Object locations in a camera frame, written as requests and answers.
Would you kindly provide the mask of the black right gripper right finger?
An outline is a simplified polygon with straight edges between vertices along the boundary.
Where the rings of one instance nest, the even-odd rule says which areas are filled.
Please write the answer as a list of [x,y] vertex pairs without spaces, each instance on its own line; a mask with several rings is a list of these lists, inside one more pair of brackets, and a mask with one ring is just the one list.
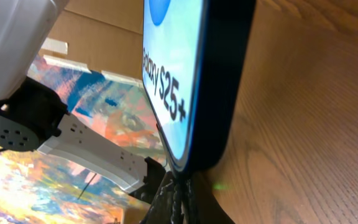
[[196,172],[186,182],[188,223],[234,224],[214,197],[211,186],[202,173]]

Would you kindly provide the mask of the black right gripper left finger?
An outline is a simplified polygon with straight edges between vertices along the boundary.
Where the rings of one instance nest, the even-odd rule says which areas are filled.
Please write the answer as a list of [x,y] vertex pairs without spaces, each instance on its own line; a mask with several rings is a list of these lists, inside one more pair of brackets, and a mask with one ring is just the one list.
[[178,185],[171,171],[168,171],[157,190],[152,204],[139,224],[179,223]]

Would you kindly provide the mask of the blue screen smartphone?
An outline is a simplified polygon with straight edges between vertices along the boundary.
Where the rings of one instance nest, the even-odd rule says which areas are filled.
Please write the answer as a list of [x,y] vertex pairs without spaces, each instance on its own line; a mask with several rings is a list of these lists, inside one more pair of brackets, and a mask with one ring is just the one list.
[[168,163],[209,169],[229,136],[255,0],[145,0],[142,79]]

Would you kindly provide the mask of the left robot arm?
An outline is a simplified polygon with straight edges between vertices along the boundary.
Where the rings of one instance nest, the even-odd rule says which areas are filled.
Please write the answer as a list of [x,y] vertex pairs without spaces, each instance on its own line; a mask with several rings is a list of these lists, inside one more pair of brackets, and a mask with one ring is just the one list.
[[68,159],[152,203],[160,193],[163,166],[91,130],[53,90],[27,75],[65,6],[64,0],[0,0],[0,150]]

